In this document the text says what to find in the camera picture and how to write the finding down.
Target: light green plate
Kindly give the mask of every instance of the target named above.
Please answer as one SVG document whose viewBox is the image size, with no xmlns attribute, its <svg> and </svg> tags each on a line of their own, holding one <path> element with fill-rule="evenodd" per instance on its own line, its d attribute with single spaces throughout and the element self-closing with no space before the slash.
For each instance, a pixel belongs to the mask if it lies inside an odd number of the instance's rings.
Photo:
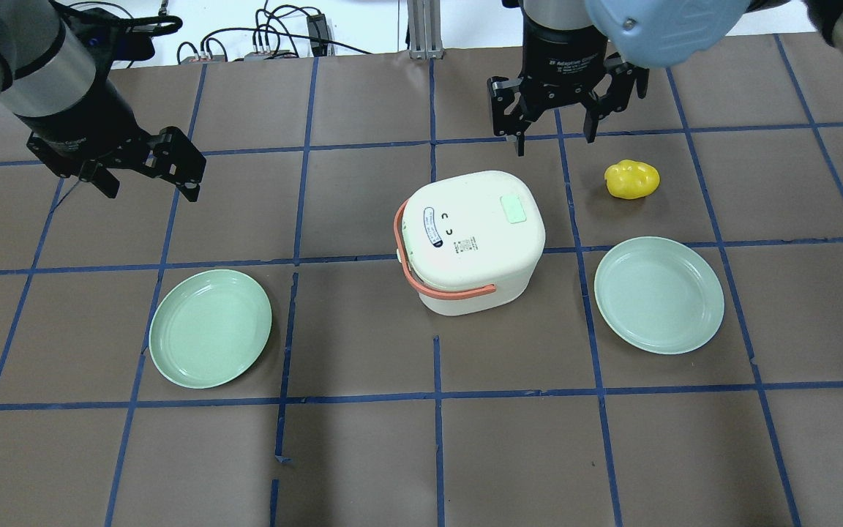
<svg viewBox="0 0 843 527">
<path fill-rule="evenodd" d="M 238 271 L 214 269 L 165 296 L 151 318 L 148 347 L 169 381 L 210 388 L 252 366 L 270 331 L 271 305 L 262 286 Z"/>
<path fill-rule="evenodd" d="M 608 251 L 594 294 L 608 326 L 654 354 L 702 347 L 724 317 L 717 274 L 698 253 L 666 238 L 633 238 Z"/>
</svg>

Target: black cable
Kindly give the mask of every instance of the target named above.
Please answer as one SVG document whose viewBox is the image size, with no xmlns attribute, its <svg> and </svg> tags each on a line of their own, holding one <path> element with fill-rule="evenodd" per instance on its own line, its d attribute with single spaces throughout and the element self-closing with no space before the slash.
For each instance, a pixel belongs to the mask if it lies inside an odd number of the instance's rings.
<svg viewBox="0 0 843 527">
<path fill-rule="evenodd" d="M 114 4 L 113 2 L 74 2 L 73 4 L 68 4 L 67 7 L 83 6 L 83 4 L 96 4 L 97 6 L 115 7 L 115 9 L 121 10 L 121 12 L 126 13 L 128 18 L 134 19 L 132 13 L 128 12 L 126 7 L 122 7 L 120 6 L 120 4 Z"/>
<path fill-rule="evenodd" d="M 190 46 L 190 49 L 194 51 L 194 56 L 200 56 L 201 54 L 197 51 L 197 46 L 190 42 L 181 42 L 180 46 L 178 46 L 178 64 L 181 64 L 181 50 L 184 49 L 184 46 Z"/>
<path fill-rule="evenodd" d="M 267 17 L 271 16 L 271 11 L 267 11 L 265 9 L 255 10 L 255 27 L 261 27 L 262 26 L 260 21 L 258 21 L 258 14 L 260 14 L 260 13 L 264 14 Z M 257 37 L 257 36 L 258 36 L 258 41 L 260 41 L 260 43 L 262 43 L 262 33 L 257 31 L 257 32 L 252 34 L 253 39 L 255 39 L 255 37 Z M 266 36 L 265 36 L 265 43 L 268 44 L 269 47 L 271 47 L 271 42 L 269 41 L 269 34 L 268 33 L 266 33 Z M 281 47 L 282 47 L 282 38 L 281 38 L 281 36 L 279 36 L 277 34 L 277 36 L 275 36 L 275 48 L 274 49 L 279 49 Z"/>
<path fill-rule="evenodd" d="M 215 34 L 224 33 L 225 31 L 264 31 L 266 33 L 271 33 L 271 34 L 284 34 L 285 37 L 295 37 L 295 39 L 306 39 L 306 40 L 311 40 L 312 42 L 320 42 L 320 43 L 323 43 L 323 44 L 334 44 L 335 46 L 347 48 L 348 50 L 357 51 L 357 53 L 366 54 L 366 56 L 371 56 L 371 54 L 372 54 L 372 53 L 370 53 L 370 51 L 361 50 L 360 48 L 356 48 L 354 46 L 351 46 L 349 44 L 344 44 L 344 43 L 338 42 L 336 40 L 321 39 L 320 37 L 311 37 L 311 36 L 307 36 L 307 34 L 281 33 L 281 32 L 278 32 L 278 31 L 275 31 L 275 30 L 269 29 L 269 28 L 262 29 L 261 27 L 258 27 L 258 28 L 255 28 L 255 27 L 224 27 L 223 29 L 211 31 L 210 33 L 207 34 L 206 37 L 204 37 L 201 40 L 201 42 L 203 42 L 207 39 L 210 39 L 210 37 L 213 37 Z"/>
<path fill-rule="evenodd" d="M 279 18 L 279 17 L 275 16 L 275 11 L 271 11 L 271 13 L 269 13 L 269 14 L 268 14 L 268 17 L 265 19 L 265 27 L 266 27 L 267 29 L 271 29 L 271 21 L 272 21 L 272 20 L 275 20 L 275 21 L 278 23 L 278 26 L 281 26 L 281 27 L 282 27 L 282 29 L 284 29 L 284 30 L 285 30 L 285 34 L 290 34 L 290 33 L 288 33 L 288 27 L 287 27 L 287 26 L 285 26 L 284 21 L 282 21 L 282 19 L 281 19 L 281 18 Z M 279 42 L 281 42 L 281 39 L 280 39 L 280 37 L 281 37 L 281 36 L 280 36 L 280 34 L 275 33 L 275 36 L 279 37 Z M 295 39 L 292 39 L 292 37 L 288 37 L 288 42 L 291 42 L 291 50 L 292 50 L 292 51 L 294 51 L 294 53 L 295 53 L 295 54 L 296 54 L 296 56 L 297 56 L 297 54 L 298 54 L 298 46 L 297 46 L 297 45 L 295 45 Z M 281 47 L 281 46 L 275 46 L 275 50 L 276 50 L 276 51 L 278 51 L 280 47 Z"/>
<path fill-rule="evenodd" d="M 272 10 L 271 12 L 273 12 L 273 13 L 278 13 L 278 10 L 281 10 L 281 9 L 283 9 L 283 8 L 284 8 L 284 9 L 286 9 L 286 10 L 288 10 L 288 13 L 285 13 L 284 15 L 282 15 L 282 17 L 288 17 L 288 16 L 291 16 L 293 13 L 297 13 L 297 12 L 299 12 L 299 11 L 300 11 L 301 13 L 304 13 L 304 16 L 305 16 L 305 17 L 309 17 L 309 16 L 311 16 L 311 14 L 310 14 L 310 13 L 308 13 L 307 11 L 305 11 L 305 10 L 304 10 L 304 7 L 292 6 L 292 4 L 281 4 L 281 6 L 275 7 L 275 9 L 274 9 L 274 10 Z"/>
<path fill-rule="evenodd" d="M 123 27 L 127 29 L 132 29 L 133 27 L 138 26 L 150 26 L 151 24 L 158 24 L 157 27 L 154 28 L 154 31 L 151 33 L 154 37 L 161 37 L 164 34 L 171 34 L 177 32 L 177 30 L 184 27 L 184 21 L 181 20 L 180 17 L 175 17 L 173 15 L 165 15 L 160 17 L 141 17 L 141 18 L 132 18 L 132 19 L 110 19 L 106 17 L 101 17 L 97 15 L 93 15 L 90 13 L 86 13 L 79 10 L 74 10 L 73 7 L 64 6 L 64 4 L 60 4 L 57 0 L 50 0 L 51 6 L 60 13 L 61 15 L 73 15 L 80 20 L 86 21 L 87 23 L 95 23 L 99 24 L 100 26 L 112 26 L 112 27 Z M 160 24 L 166 23 L 168 26 L 161 26 Z"/>
<path fill-rule="evenodd" d="M 210 56 L 210 58 L 214 58 L 214 51 L 210 49 L 211 40 L 213 40 L 217 44 L 220 44 L 220 49 L 223 50 L 223 62 L 230 62 L 230 58 L 227 57 L 227 47 L 223 45 L 223 42 L 220 42 L 220 39 L 214 39 L 213 37 L 207 39 L 207 54 Z"/>
</svg>

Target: yellow bell pepper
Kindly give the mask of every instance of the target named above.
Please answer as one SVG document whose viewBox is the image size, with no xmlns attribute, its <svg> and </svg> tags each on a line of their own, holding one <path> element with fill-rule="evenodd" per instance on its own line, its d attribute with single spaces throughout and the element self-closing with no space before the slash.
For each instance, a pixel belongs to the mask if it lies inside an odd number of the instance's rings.
<svg viewBox="0 0 843 527">
<path fill-rule="evenodd" d="M 622 160 L 607 168 L 603 178 L 610 195 L 624 200 L 648 196 L 659 187 L 659 171 L 642 161 Z"/>
</svg>

